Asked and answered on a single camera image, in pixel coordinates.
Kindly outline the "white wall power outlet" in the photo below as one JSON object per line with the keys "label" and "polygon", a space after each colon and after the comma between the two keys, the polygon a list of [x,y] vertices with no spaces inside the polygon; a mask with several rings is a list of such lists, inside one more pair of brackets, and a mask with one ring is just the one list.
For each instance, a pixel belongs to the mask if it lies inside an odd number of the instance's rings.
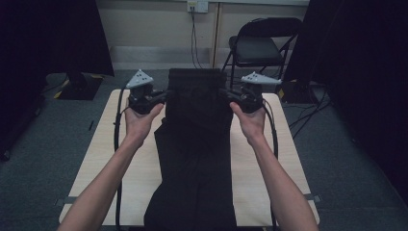
{"label": "white wall power outlet", "polygon": [[187,11],[189,13],[207,13],[209,3],[207,1],[189,0],[187,2]]}

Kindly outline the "black curtain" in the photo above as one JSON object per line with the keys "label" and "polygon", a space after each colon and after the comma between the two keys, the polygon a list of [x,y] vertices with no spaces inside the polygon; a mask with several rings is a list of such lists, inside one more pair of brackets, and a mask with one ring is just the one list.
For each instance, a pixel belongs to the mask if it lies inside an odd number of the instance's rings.
{"label": "black curtain", "polygon": [[52,73],[112,76],[97,0],[0,0],[0,161],[43,102]]}
{"label": "black curtain", "polygon": [[309,0],[285,77],[328,86],[408,205],[408,0]]}

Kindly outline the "black drawstring pants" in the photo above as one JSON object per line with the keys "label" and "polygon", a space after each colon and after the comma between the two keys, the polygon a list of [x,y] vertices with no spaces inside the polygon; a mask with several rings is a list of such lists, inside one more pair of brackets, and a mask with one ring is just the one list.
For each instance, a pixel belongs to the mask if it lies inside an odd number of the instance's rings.
{"label": "black drawstring pants", "polygon": [[218,69],[173,68],[166,116],[154,132],[162,183],[144,215],[146,231],[234,231],[230,130]]}

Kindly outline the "person's right hand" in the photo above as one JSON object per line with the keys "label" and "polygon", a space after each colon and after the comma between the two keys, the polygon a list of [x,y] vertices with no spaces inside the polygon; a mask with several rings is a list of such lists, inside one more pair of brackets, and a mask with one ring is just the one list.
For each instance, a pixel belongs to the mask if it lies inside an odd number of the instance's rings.
{"label": "person's right hand", "polygon": [[230,108],[238,117],[242,132],[251,146],[260,145],[266,141],[264,135],[266,112],[264,109],[259,109],[251,114],[246,114],[235,102],[230,103]]}

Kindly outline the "black folding chair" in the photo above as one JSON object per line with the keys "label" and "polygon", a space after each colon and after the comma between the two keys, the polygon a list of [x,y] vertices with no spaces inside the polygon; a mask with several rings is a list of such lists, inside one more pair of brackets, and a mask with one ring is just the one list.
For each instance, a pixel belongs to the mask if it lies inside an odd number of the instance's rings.
{"label": "black folding chair", "polygon": [[278,66],[278,78],[272,83],[281,84],[290,44],[301,26],[302,21],[295,17],[256,18],[244,24],[236,36],[229,38],[230,52],[221,70],[231,66],[229,87],[234,86],[236,66],[260,66],[260,74],[268,66]]}

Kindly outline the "person's left hand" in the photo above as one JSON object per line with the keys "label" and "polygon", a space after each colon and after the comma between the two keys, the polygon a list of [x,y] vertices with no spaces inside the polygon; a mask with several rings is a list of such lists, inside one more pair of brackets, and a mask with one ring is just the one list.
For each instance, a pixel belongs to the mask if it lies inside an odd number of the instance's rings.
{"label": "person's left hand", "polygon": [[141,147],[150,132],[153,120],[161,112],[163,107],[164,104],[159,103],[154,106],[147,115],[140,115],[132,109],[126,109],[124,111],[126,135],[123,141],[130,143],[136,148]]}

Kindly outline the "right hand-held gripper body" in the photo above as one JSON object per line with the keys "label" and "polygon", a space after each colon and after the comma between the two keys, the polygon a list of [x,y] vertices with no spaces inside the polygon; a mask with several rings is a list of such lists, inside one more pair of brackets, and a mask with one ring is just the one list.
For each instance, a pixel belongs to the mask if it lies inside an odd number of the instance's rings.
{"label": "right hand-held gripper body", "polygon": [[257,72],[242,77],[240,107],[246,114],[252,114],[263,107],[263,85],[280,85],[280,79],[274,79]]}

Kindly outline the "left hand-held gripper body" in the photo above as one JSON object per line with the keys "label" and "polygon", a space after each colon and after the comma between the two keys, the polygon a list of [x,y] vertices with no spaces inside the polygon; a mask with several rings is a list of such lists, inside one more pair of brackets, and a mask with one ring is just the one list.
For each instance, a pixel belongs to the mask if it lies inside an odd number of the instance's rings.
{"label": "left hand-held gripper body", "polygon": [[153,109],[151,100],[155,97],[153,92],[154,79],[139,69],[126,84],[130,91],[128,96],[129,107],[140,115],[147,115]]}

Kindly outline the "light vertical wall trim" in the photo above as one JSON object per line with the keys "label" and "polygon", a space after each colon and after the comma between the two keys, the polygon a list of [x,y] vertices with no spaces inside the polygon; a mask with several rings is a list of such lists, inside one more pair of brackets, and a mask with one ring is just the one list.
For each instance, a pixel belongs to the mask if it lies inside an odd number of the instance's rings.
{"label": "light vertical wall trim", "polygon": [[218,32],[219,32],[219,19],[222,15],[222,4],[219,2],[214,3],[214,22],[213,22],[213,35],[212,46],[210,50],[210,67],[217,67],[217,49],[218,49]]}

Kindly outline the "black stand base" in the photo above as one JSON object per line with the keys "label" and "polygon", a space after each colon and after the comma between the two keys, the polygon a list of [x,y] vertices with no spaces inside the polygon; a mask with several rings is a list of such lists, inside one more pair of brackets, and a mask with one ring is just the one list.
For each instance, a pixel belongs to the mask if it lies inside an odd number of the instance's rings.
{"label": "black stand base", "polygon": [[91,101],[104,78],[100,75],[68,72],[67,80],[64,81],[61,88],[54,95],[55,99],[60,100],[89,100]]}
{"label": "black stand base", "polygon": [[293,80],[277,87],[277,95],[284,103],[317,104],[318,100],[309,84]]}

